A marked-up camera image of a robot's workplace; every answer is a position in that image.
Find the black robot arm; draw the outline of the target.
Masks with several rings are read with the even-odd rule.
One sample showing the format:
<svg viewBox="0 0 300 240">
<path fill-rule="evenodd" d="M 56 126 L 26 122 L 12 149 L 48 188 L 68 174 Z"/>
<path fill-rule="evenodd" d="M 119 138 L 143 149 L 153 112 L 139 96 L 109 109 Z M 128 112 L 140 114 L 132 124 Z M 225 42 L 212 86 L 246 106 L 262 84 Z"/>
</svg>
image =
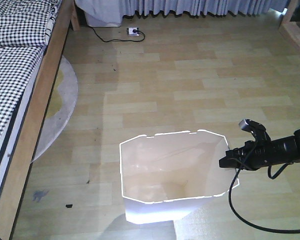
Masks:
<svg viewBox="0 0 300 240">
<path fill-rule="evenodd" d="M 256 171 L 279 164 L 300 163 L 300 129 L 293 135 L 276 139 L 246 141 L 244 146 L 225 152 L 219 160 L 220 168 Z"/>
</svg>

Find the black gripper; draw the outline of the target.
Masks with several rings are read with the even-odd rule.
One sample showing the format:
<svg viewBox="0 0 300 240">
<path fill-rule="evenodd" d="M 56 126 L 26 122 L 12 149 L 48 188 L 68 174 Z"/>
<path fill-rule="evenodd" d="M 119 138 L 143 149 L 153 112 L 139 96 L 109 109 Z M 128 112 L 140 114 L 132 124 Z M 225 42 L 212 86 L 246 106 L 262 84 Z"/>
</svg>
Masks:
<svg viewBox="0 0 300 240">
<path fill-rule="evenodd" d="M 244 146 L 227 150 L 225 156 L 219 160 L 219 167 L 224 169 L 258 170 L 270 166 L 265 160 L 266 147 L 271 141 L 246 141 Z"/>
</svg>

